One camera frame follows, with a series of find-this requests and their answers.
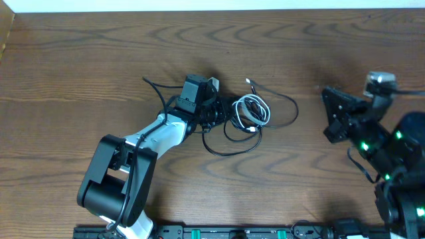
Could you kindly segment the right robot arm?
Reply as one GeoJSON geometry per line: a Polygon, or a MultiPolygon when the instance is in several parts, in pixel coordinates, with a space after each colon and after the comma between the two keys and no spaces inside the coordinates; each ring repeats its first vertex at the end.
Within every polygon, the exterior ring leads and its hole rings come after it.
{"type": "Polygon", "coordinates": [[[393,131],[380,121],[394,89],[370,87],[370,101],[326,87],[321,98],[331,143],[350,141],[377,172],[375,204],[385,226],[404,238],[424,237],[424,112],[405,114],[393,131]]]}

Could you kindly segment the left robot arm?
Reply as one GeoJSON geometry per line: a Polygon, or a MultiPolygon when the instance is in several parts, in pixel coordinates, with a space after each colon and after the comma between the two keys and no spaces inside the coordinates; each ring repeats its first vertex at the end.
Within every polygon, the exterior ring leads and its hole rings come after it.
{"type": "Polygon", "coordinates": [[[98,235],[149,238],[153,221],[144,208],[157,160],[193,133],[207,133],[230,113],[219,81],[189,74],[182,92],[163,100],[155,121],[125,137],[106,135],[98,143],[78,190],[77,203],[108,224],[98,235]]]}

